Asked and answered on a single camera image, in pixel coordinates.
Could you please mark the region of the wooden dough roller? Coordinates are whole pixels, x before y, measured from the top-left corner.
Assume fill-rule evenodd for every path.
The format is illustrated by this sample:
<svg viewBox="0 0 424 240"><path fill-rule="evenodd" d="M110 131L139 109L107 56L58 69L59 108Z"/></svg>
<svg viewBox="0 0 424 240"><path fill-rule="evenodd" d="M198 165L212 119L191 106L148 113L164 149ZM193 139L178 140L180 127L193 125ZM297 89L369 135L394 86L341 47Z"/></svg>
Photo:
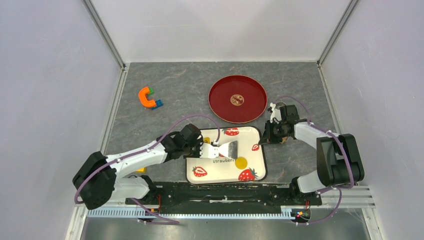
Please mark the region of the wooden dough roller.
<svg viewBox="0 0 424 240"><path fill-rule="evenodd" d="M280 137L279 140L278 140L278 142L280 144L284 144L284 143L286 143L289 140L289 138L290 138L289 136Z"/></svg>

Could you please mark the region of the yellow dough scrap strip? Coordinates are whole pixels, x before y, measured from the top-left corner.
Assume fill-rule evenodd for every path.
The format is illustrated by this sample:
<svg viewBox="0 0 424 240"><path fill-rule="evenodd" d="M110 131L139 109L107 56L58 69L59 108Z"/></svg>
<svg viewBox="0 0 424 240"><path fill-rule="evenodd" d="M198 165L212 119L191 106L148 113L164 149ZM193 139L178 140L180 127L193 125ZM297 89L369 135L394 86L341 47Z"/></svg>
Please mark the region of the yellow dough scrap strip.
<svg viewBox="0 0 424 240"><path fill-rule="evenodd" d="M204 137L203 142L206 143L206 144L211 144L211 140L210 140L209 137Z"/></svg>

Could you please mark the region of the small metal ring cutter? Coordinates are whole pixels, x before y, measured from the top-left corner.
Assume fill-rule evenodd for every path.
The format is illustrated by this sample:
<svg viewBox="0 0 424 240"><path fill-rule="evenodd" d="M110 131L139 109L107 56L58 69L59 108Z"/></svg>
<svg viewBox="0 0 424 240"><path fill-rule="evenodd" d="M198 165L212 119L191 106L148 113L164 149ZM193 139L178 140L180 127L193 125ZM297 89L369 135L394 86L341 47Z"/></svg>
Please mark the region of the small metal ring cutter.
<svg viewBox="0 0 424 240"><path fill-rule="evenodd" d="M275 110L279 110L280 108L282 108L282 107L284 107L284 106L286 106L286 104L284 103L284 102L277 102L277 103L275 103L275 107L274 107L274 109Z"/></svg>

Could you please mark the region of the white strawberry tray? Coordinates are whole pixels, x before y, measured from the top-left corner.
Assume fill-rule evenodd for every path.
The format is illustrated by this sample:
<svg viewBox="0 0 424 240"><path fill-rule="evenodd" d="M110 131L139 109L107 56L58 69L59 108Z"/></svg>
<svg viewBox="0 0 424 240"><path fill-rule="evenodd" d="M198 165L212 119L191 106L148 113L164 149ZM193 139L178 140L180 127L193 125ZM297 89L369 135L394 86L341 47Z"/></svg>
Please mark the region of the white strawberry tray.
<svg viewBox="0 0 424 240"><path fill-rule="evenodd" d="M220 129L217 145L238 141L238 158L248 161L247 168L238 169L235 159L219 155L217 158L186 158L186 179L193 185L261 181L268 174L264 149L258 145L261 132L254 126Z"/></svg>

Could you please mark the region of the yellow dough ball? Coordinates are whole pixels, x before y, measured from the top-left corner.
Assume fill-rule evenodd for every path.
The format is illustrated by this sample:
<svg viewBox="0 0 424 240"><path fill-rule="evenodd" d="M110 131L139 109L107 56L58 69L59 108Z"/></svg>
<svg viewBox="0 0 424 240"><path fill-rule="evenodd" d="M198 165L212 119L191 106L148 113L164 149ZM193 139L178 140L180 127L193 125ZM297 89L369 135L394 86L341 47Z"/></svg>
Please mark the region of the yellow dough ball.
<svg viewBox="0 0 424 240"><path fill-rule="evenodd" d="M235 166L240 170L246 169L248 166L248 161L244 157L238 157L235 160Z"/></svg>

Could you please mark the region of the metal scraper wooden handle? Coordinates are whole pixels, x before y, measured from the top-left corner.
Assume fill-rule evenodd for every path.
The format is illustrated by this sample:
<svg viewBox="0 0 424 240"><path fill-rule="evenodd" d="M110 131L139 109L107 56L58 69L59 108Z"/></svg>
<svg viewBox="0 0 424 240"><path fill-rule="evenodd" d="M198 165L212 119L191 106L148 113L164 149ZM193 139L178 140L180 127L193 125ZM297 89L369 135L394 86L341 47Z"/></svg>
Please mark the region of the metal scraper wooden handle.
<svg viewBox="0 0 424 240"><path fill-rule="evenodd" d="M225 158L236 160L238 158L238 141L233 140L220 145L218 147L218 153Z"/></svg>

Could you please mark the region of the red round plate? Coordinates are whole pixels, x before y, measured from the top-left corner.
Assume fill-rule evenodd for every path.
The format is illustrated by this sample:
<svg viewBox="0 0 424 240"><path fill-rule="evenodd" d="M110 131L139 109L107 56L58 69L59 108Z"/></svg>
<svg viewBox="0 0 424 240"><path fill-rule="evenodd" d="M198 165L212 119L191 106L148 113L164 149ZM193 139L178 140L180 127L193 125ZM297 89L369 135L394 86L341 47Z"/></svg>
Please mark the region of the red round plate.
<svg viewBox="0 0 424 240"><path fill-rule="evenodd" d="M255 79L244 75L229 75L213 84L208 93L208 103L220 119L244 124L264 113L268 96L264 87Z"/></svg>

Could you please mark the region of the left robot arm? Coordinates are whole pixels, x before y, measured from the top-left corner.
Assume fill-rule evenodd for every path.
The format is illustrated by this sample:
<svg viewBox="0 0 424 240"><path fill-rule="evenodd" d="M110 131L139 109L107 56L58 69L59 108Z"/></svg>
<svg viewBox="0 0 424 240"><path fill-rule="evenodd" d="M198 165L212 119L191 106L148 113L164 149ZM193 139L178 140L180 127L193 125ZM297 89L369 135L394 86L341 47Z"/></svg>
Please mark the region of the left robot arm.
<svg viewBox="0 0 424 240"><path fill-rule="evenodd" d="M115 199L135 198L153 203L157 191L148 177L128 178L138 169L186 157L203 144L201 130L187 124L182 130L161 136L151 143L118 154L89 155L72 179L76 188L74 201L88 210L102 207Z"/></svg>

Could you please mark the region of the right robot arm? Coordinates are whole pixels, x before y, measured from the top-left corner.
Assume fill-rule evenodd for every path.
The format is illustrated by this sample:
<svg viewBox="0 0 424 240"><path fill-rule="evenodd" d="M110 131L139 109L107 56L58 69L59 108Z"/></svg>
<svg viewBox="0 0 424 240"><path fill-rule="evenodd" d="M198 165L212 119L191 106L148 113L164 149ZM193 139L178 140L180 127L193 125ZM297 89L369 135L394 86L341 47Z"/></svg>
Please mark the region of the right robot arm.
<svg viewBox="0 0 424 240"><path fill-rule="evenodd" d="M289 138L302 141L316 150L316 169L295 177L289 185L289 199L302 204L309 194L321 194L334 188L349 189L365 177L355 137L338 134L301 119L295 105L271 103L270 119L258 144L282 144Z"/></svg>

